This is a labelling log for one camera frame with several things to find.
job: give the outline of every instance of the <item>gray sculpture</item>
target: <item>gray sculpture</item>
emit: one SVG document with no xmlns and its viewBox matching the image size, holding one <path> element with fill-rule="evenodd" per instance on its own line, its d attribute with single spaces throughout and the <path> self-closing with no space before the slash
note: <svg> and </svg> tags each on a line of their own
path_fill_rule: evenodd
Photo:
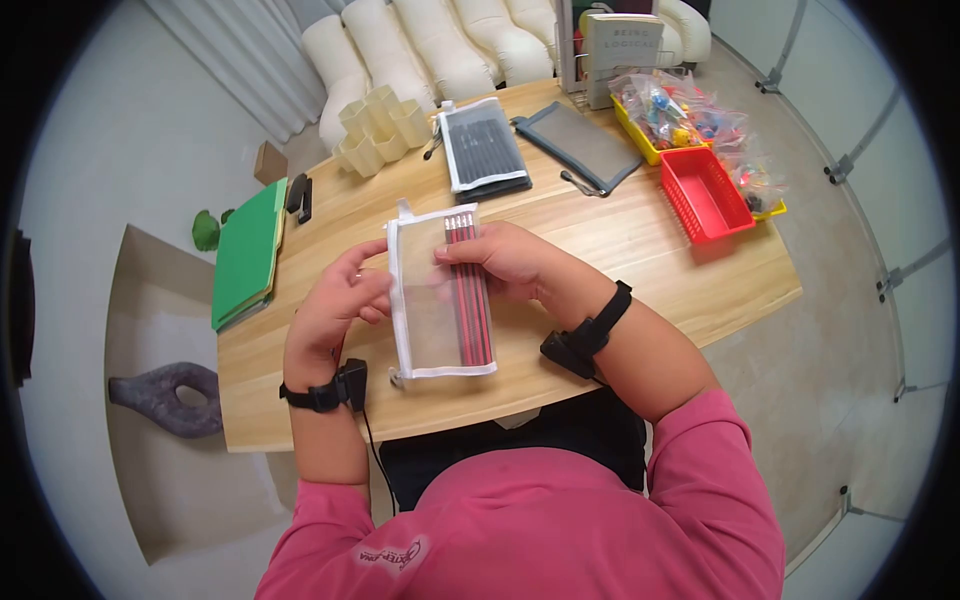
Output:
<svg viewBox="0 0 960 600">
<path fill-rule="evenodd" d="M 206 397 L 204 406 L 188 406 L 177 388 L 193 388 Z M 126 406 L 181 438 L 210 436 L 224 429 L 217 373 L 193 363 L 173 363 L 137 377 L 111 377 L 110 402 Z"/>
</svg>

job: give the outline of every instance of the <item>wooden table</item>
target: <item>wooden table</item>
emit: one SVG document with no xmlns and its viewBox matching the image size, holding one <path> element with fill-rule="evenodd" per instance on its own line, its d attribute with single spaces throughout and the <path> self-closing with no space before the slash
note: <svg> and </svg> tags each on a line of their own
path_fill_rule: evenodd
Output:
<svg viewBox="0 0 960 600">
<path fill-rule="evenodd" d="M 555 100 L 569 105 L 552 80 L 498 92 L 508 117 L 529 116 Z M 612 110 L 588 117 L 632 143 Z M 533 189 L 480 203 L 483 222 L 506 220 L 530 229 L 614 279 L 698 347 L 719 340 L 803 292 L 777 228 L 770 221 L 710 247 L 692 247 L 660 187 L 660 168 L 644 165 L 608 198 L 589 198 L 560 179 L 560 163 L 517 137 Z M 286 402 L 277 397 L 287 326 L 324 267 L 358 242 L 382 237 L 406 197 L 417 214 L 453 204 L 443 152 L 424 161 L 411 151 L 368 180 L 330 159 L 307 171 L 313 180 L 313 218 L 297 226 L 288 216 L 276 265 L 273 302 L 219 336 L 220 402 L 231 452 L 290 450 Z M 383 254 L 368 266 L 386 269 Z M 377 441 L 414 436 L 504 417 L 596 387 L 540 356 L 556 324 L 533 302 L 492 301 L 499 370 L 482 377 L 415 380 L 393 388 L 397 365 L 389 321 L 357 320 L 345 357 L 367 361 L 367 407 Z M 360 429 L 367 437 L 362 420 Z"/>
</svg>

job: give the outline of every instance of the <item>cream pen holder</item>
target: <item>cream pen holder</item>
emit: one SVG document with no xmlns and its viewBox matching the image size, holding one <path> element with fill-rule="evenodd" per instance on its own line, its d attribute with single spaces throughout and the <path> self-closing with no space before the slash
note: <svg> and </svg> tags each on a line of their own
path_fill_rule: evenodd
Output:
<svg viewBox="0 0 960 600">
<path fill-rule="evenodd" d="M 346 105 L 337 116 L 347 137 L 333 148 L 333 159 L 345 171 L 356 171 L 361 177 L 376 175 L 384 164 L 400 160 L 408 150 L 433 137 L 417 101 L 400 102 L 388 85 Z"/>
</svg>

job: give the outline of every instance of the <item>red plastic basket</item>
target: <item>red plastic basket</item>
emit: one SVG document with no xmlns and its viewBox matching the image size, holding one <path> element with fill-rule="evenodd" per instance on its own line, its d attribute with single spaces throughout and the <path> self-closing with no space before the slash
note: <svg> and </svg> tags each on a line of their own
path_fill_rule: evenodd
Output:
<svg viewBox="0 0 960 600">
<path fill-rule="evenodd" d="M 660 182 L 694 244 L 756 225 L 730 176 L 710 148 L 684 148 L 662 155 Z"/>
</svg>

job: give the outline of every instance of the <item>wrist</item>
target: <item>wrist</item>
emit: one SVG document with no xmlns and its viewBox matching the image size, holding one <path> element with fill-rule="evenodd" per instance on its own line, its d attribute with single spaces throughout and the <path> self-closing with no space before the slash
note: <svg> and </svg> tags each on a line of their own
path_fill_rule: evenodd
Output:
<svg viewBox="0 0 960 600">
<path fill-rule="evenodd" d="M 337 373 L 331 362 L 316 365 L 297 365 L 283 368 L 283 383 L 295 394 L 304 394 L 310 388 L 323 386 L 333 381 Z"/>
<path fill-rule="evenodd" d="M 616 293 L 616 283 L 589 264 L 568 255 L 545 273 L 538 300 L 567 331 L 587 317 L 596 317 Z"/>
</svg>

